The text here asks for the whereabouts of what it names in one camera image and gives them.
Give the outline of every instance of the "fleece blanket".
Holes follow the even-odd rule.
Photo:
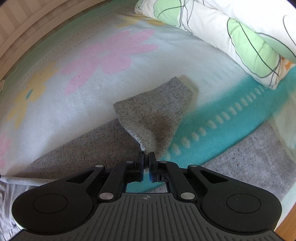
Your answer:
[[[271,89],[296,64],[296,9],[286,0],[139,0],[135,12],[222,50]]]
[[[193,93],[186,116],[219,97],[224,99],[247,76],[227,55],[198,38],[135,16],[135,4],[135,0],[114,0],[76,19],[36,46],[2,81],[2,175],[14,176],[44,154],[114,120],[114,103],[150,91],[174,76]],[[225,100],[233,105],[232,100]],[[225,142],[219,151],[259,124],[254,123],[247,133],[237,132],[235,140]],[[191,132],[212,146],[212,139],[201,135],[198,125]],[[173,145],[178,155],[171,153],[181,165],[180,153],[183,148],[188,152],[188,144],[182,144],[188,142],[184,137],[191,142],[191,135],[182,135]]]

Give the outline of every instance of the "circular pad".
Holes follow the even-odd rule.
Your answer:
[[[227,199],[227,206],[238,213],[253,213],[261,207],[261,202],[249,194],[235,194]]]
[[[67,199],[58,194],[46,194],[35,199],[33,207],[44,214],[57,213],[67,206]]]

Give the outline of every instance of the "pillow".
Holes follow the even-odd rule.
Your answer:
[[[216,2],[222,2],[223,6],[217,5]],[[251,28],[221,10],[215,9],[215,7],[221,9],[228,7],[228,12],[233,13],[235,11],[231,9],[236,7],[236,4],[232,2],[238,3],[239,6],[241,0],[209,0],[208,2],[202,0],[199,2],[197,0],[186,2],[184,0],[139,0],[135,12],[176,26],[199,37],[227,53],[255,80],[266,87],[275,89],[294,64],[277,53]],[[289,52],[288,48],[281,48],[283,49],[286,51],[285,56],[294,61],[294,53]]]
[[[248,26],[276,52],[296,64],[296,9],[286,0],[204,0]]]

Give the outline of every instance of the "metal screw head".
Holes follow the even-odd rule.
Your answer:
[[[110,192],[103,192],[100,194],[100,199],[103,199],[103,200],[110,200],[114,197],[114,195]]]
[[[186,200],[191,200],[195,198],[195,195],[191,192],[183,192],[181,194],[181,198],[186,199]]]

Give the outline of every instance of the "blanket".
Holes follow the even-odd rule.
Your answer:
[[[286,0],[139,0],[135,12],[222,50],[271,89],[296,64],[296,9]]]
[[[281,137],[285,132],[283,139],[295,149],[291,100],[296,68],[276,90],[266,89],[219,49],[135,15],[136,1],[113,0],[94,8],[37,45],[7,76],[0,94],[1,174],[14,176],[44,154],[114,120],[115,102],[150,91],[173,76],[193,97],[163,159],[180,167],[201,165],[272,115],[281,117],[276,120],[282,124]],[[98,136],[88,135],[95,147]],[[77,151],[87,147],[79,139],[73,144]],[[89,156],[81,155],[76,163],[84,158]]]

